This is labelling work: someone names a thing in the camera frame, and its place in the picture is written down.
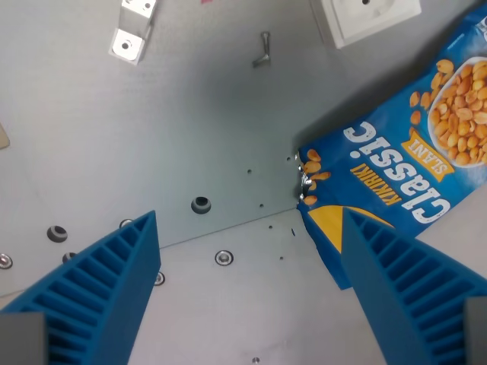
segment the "metal floor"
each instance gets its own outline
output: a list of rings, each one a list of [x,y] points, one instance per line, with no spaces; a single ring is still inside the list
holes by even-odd
[[[297,147],[410,82],[474,3],[424,0],[337,50],[308,0],[159,0],[135,67],[108,55],[119,0],[3,1],[0,295],[152,209],[161,247],[292,209]],[[271,65],[253,69],[264,30]]]

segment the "snack bag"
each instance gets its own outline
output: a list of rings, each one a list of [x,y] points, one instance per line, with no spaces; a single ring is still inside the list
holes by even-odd
[[[299,149],[298,205],[342,288],[342,212],[417,236],[487,180],[487,5],[469,14],[428,73],[368,116]]]

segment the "bowl of peanuts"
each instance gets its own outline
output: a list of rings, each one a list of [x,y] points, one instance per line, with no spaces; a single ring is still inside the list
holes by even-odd
[[[473,57],[456,71],[447,59],[437,67],[428,114],[433,145],[455,167],[487,164],[487,58]]]

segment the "screw hole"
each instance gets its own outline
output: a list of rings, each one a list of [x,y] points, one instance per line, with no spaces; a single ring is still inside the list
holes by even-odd
[[[195,198],[191,203],[191,209],[197,214],[206,214],[212,208],[212,203],[208,198],[199,196]]]
[[[51,226],[47,230],[47,238],[56,243],[62,243],[68,239],[68,232],[60,226]]]

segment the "roasted peanut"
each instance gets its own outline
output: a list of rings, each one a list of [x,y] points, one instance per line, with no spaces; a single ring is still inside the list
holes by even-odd
[[[472,78],[464,78],[457,88],[457,95],[465,95],[472,87]]]
[[[486,112],[476,112],[473,114],[473,120],[477,124],[487,124],[487,113]]]
[[[471,120],[473,118],[472,110],[468,108],[462,108],[457,110],[457,116],[460,120]]]
[[[472,89],[475,91],[479,91],[485,86],[485,81],[483,80],[477,80],[472,84]]]
[[[466,146],[468,148],[474,148],[479,144],[479,139],[475,135],[471,135],[469,139],[466,141]]]
[[[316,161],[309,161],[304,164],[305,173],[317,173],[321,169],[321,163]]]
[[[460,137],[458,138],[458,151],[465,152],[466,151],[466,138]]]
[[[312,175],[311,179],[312,180],[326,180],[330,176],[332,176],[332,174],[329,173],[328,171],[326,171],[325,173],[317,173],[315,175]]]
[[[444,115],[448,111],[448,105],[446,103],[438,105],[438,112],[440,112],[441,115]]]
[[[472,74],[473,66],[472,65],[465,65],[460,71],[461,78],[468,78]]]
[[[484,103],[481,100],[475,100],[469,105],[469,109],[473,112],[478,112],[483,107]]]
[[[442,120],[436,127],[434,127],[434,134],[440,136],[443,135],[447,130],[448,122],[446,120]]]
[[[442,59],[436,64],[438,71],[443,74],[449,74],[454,71],[454,63],[449,59]]]
[[[431,89],[438,89],[441,85],[441,80],[443,80],[443,75],[438,72],[431,81]]]
[[[484,66],[487,66],[487,61],[480,61],[480,62],[477,62],[474,66],[473,66],[473,69],[472,69],[472,72],[476,72],[479,68],[481,67],[484,67]]]
[[[455,97],[455,105],[459,108],[464,108],[466,106],[465,97]]]
[[[477,157],[479,156],[479,148],[474,147],[470,150],[470,160],[471,161],[477,161]]]
[[[419,92],[415,91],[414,93],[411,94],[411,97],[409,98],[409,106],[414,108],[418,104],[419,104]]]
[[[311,148],[307,152],[307,158],[309,158],[312,161],[316,161],[316,162],[320,162],[321,161],[320,155],[313,148]]]
[[[473,73],[473,80],[483,80],[487,78],[487,67],[483,66]]]
[[[448,149],[448,158],[450,160],[454,160],[455,158],[457,158],[457,155],[458,155],[458,148],[457,147],[452,147],[452,148]]]
[[[419,110],[415,110],[411,115],[411,123],[418,125],[419,122],[421,122],[421,112]]]
[[[436,127],[436,125],[438,125],[440,122],[440,112],[438,112],[436,109],[433,110],[429,116],[429,120],[431,121],[431,124]]]
[[[455,159],[460,166],[467,165],[470,162],[470,156],[467,152],[460,152]]]
[[[477,100],[477,92],[475,90],[471,90],[465,94],[465,101],[467,104],[471,104],[475,100]]]
[[[474,133],[478,139],[484,139],[487,137],[487,125],[477,124]]]
[[[466,135],[470,130],[470,123],[462,121],[458,124],[458,135]]]
[[[421,106],[425,108],[425,110],[429,109],[429,106],[431,105],[431,95],[429,92],[423,93],[421,96]]]
[[[448,87],[438,89],[453,77],[453,65],[439,61],[431,93],[416,94],[412,102],[426,110],[431,107],[428,122],[437,146],[447,151],[450,160],[459,166],[481,160],[487,164],[487,61],[464,65]]]
[[[314,195],[309,195],[303,199],[303,203],[306,205],[313,205],[318,201],[318,198]]]
[[[448,89],[446,89],[444,92],[443,92],[443,97],[454,97],[457,95],[457,89],[458,89],[458,86],[457,85],[451,85]]]
[[[447,146],[448,147],[457,146],[458,145],[458,138],[459,138],[459,135],[457,133],[450,134],[450,137],[448,137]]]
[[[451,114],[448,117],[448,130],[450,131],[450,133],[454,133],[457,131],[459,122],[460,120],[458,119],[458,116],[456,116],[455,114]]]

